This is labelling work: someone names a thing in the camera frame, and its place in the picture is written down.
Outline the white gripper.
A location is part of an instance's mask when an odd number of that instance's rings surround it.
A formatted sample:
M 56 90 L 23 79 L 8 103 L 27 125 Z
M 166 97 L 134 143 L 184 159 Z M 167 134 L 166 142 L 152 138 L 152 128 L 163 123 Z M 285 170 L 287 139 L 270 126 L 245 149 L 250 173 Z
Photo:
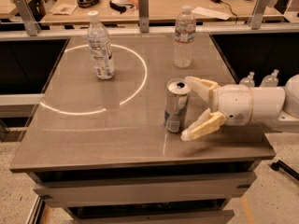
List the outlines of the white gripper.
M 181 134 L 182 141 L 192 141 L 216 132 L 220 126 L 242 126 L 250 121 L 253 97 L 251 89 L 245 85 L 220 85 L 212 80 L 187 76 L 185 81 L 198 96 L 209 102 L 213 96 L 213 110 L 209 108 Z

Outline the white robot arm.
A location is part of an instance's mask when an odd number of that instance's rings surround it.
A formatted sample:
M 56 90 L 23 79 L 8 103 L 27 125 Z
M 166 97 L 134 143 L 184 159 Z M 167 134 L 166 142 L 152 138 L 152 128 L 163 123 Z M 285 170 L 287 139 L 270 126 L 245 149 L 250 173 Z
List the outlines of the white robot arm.
M 284 86 L 220 86 L 199 77 L 185 77 L 208 109 L 182 132 L 182 141 L 192 141 L 216 132 L 220 126 L 243 126 L 257 120 L 268 127 L 296 127 L 299 120 L 299 76 Z

